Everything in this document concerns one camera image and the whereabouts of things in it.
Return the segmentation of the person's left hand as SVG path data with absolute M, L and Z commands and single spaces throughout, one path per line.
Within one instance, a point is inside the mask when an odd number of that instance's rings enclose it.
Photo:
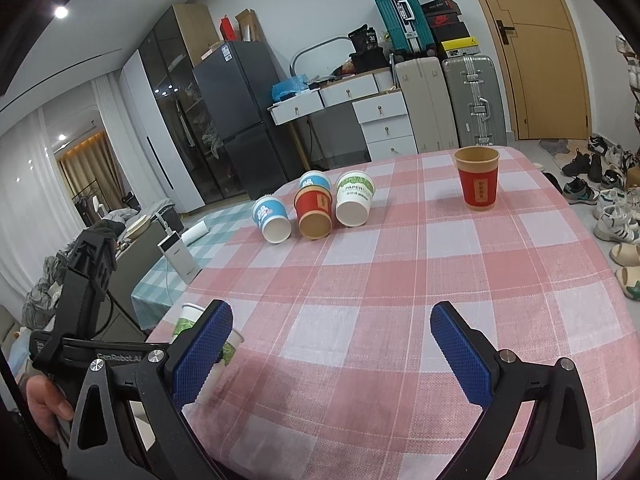
M 52 441 L 58 440 L 58 419 L 70 422 L 74 418 L 74 410 L 62 391 L 46 376 L 36 375 L 28 378 L 25 392 L 38 428 Z

